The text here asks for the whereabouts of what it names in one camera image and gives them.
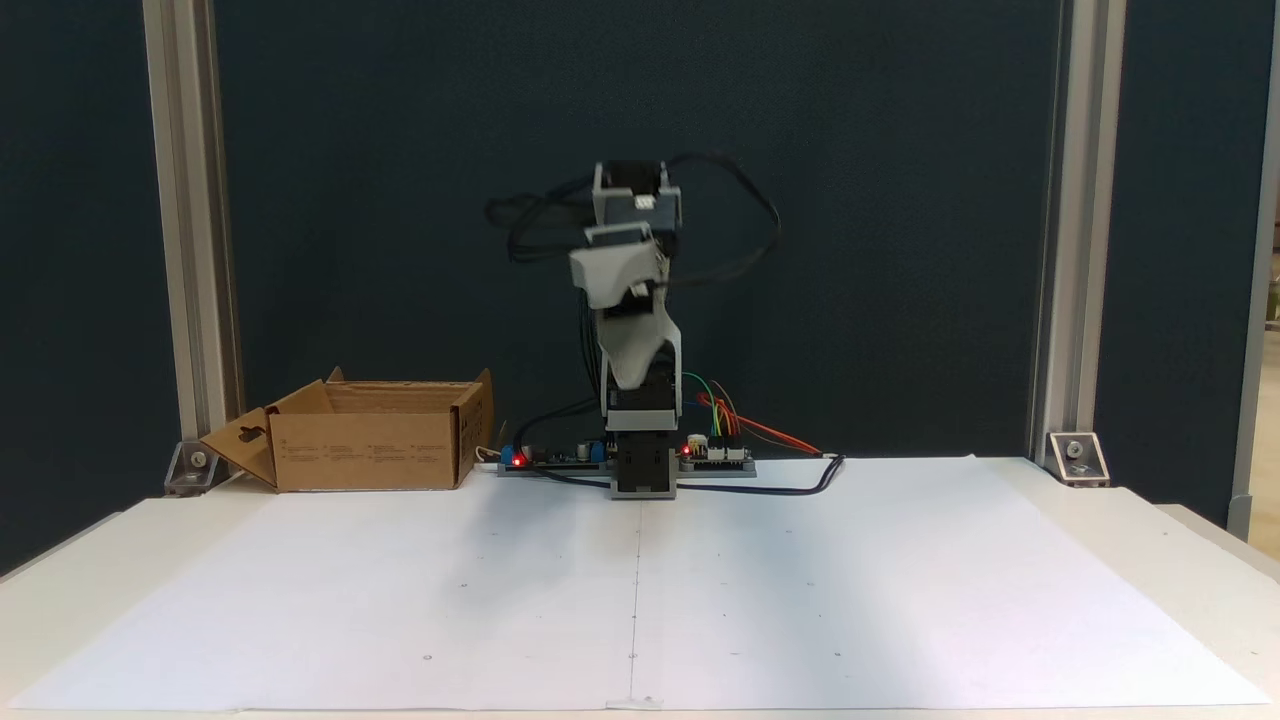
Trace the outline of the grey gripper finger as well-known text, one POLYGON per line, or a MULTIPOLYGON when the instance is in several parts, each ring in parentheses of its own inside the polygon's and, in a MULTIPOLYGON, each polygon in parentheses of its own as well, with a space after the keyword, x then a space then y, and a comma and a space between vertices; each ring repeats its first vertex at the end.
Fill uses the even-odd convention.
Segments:
POLYGON ((666 306, 666 291, 659 284, 667 279, 667 260, 657 242, 575 249, 570 251, 570 272, 593 311, 625 305, 635 286, 645 287, 639 297, 666 306))
POLYGON ((648 309, 599 309, 596 347, 602 360, 596 379, 599 393, 611 387, 637 389, 650 370, 663 366, 671 370, 676 386, 681 383, 682 337, 663 299, 655 299, 648 309))

